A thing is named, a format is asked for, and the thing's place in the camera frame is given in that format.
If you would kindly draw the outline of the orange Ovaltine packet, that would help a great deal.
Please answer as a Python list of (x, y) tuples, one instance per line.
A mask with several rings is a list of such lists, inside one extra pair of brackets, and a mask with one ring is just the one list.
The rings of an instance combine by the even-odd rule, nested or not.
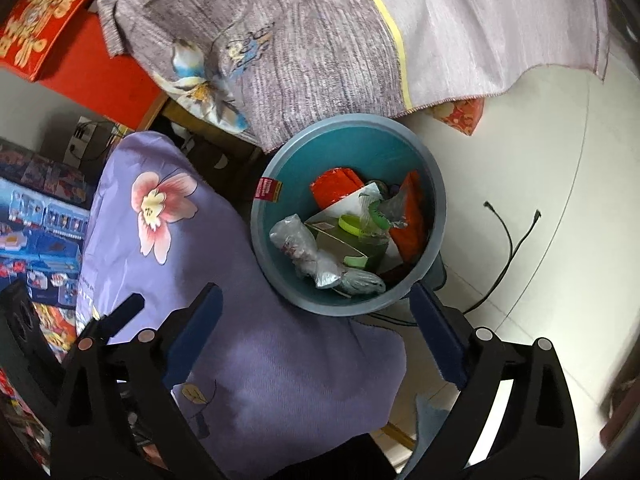
[(404, 263), (415, 262), (424, 252), (426, 246), (426, 232), (422, 206), (424, 193), (420, 174), (416, 170), (410, 171), (400, 187), (406, 192), (404, 228), (391, 228), (390, 237), (396, 244), (399, 255)]

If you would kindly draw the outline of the green plastic lid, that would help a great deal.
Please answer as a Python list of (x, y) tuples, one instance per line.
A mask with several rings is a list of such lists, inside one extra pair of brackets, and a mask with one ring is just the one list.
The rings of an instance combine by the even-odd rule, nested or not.
[(345, 233), (343, 243), (350, 249), (343, 257), (346, 266), (373, 271), (381, 264), (390, 241), (385, 233), (366, 230), (354, 214), (342, 214), (337, 226)]

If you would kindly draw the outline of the teal plastic trash bucket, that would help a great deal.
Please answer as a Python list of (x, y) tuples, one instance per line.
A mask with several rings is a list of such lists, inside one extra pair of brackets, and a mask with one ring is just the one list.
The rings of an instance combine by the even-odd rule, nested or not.
[[(316, 289), (300, 278), (293, 263), (269, 240), (280, 220), (297, 214), (308, 219), (319, 211), (310, 185), (326, 170), (346, 167), (369, 180), (399, 184), (412, 170), (420, 176), (426, 246), (414, 263), (392, 271), (382, 295), (349, 299)], [(250, 212), (254, 253), (272, 287), (294, 306), (325, 316), (357, 316), (385, 309), (406, 298), (422, 281), (439, 255), (444, 239), (447, 199), (436, 159), (419, 137), (394, 120), (371, 114), (347, 114), (323, 119), (286, 142), (262, 174), (280, 185), (274, 202), (256, 198)]]

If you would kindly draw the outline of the blue toy boxes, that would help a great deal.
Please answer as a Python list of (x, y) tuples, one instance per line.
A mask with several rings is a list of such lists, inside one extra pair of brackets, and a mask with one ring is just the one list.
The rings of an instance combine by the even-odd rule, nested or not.
[(22, 282), (59, 361), (75, 309), (91, 188), (78, 169), (1, 141), (1, 287)]

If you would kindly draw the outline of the purple floral bedsheet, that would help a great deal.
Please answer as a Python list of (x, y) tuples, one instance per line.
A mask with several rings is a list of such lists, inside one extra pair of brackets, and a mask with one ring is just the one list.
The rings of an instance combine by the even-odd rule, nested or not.
[(263, 479), (384, 427), (406, 371), (401, 336), (284, 301), (265, 279), (247, 227), (156, 132), (126, 136), (108, 159), (89, 217), (76, 323), (129, 295), (144, 309), (126, 342), (222, 292), (221, 317), (172, 395), (231, 479)]

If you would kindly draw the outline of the crumpled clear plastic bag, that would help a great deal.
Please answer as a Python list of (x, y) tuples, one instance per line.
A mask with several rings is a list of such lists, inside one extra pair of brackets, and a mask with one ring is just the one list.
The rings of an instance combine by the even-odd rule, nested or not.
[(386, 285), (376, 274), (345, 266), (337, 256), (320, 249), (311, 230), (297, 214), (277, 222), (269, 232), (271, 243), (283, 252), (303, 278), (314, 280), (321, 290), (338, 290), (345, 296), (366, 296), (386, 292)]

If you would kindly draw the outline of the red gift box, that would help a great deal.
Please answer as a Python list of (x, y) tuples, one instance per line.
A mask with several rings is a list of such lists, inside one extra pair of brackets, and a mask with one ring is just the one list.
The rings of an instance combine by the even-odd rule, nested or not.
[(108, 55), (96, 14), (80, 11), (55, 40), (38, 82), (131, 130), (144, 130), (168, 100), (129, 55)]

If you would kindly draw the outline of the red snack bag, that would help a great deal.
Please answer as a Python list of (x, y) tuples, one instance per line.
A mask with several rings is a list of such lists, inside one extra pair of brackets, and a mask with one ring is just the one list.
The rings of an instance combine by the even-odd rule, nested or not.
[(338, 167), (320, 174), (309, 187), (317, 206), (326, 209), (363, 188), (364, 183), (354, 170)]

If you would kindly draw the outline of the red envelope with gold characters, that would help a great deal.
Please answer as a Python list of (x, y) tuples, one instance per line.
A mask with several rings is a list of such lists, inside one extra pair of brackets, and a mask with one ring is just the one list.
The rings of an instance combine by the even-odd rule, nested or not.
[(1, 65), (29, 81), (74, 15), (90, 0), (17, 0), (1, 24)]

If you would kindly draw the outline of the grey striped cloth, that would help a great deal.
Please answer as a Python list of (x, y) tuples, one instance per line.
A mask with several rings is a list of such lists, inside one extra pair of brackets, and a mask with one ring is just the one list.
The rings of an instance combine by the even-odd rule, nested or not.
[(606, 0), (98, 0), (132, 56), (198, 119), (273, 151), (324, 118), (496, 96), (561, 65), (602, 75)]

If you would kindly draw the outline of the red paper under cloth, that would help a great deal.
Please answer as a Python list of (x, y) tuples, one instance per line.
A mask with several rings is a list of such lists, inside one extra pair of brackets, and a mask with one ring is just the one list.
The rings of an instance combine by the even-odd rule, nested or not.
[(484, 98), (448, 101), (432, 106), (428, 112), (433, 118), (466, 136), (472, 136), (483, 117)]

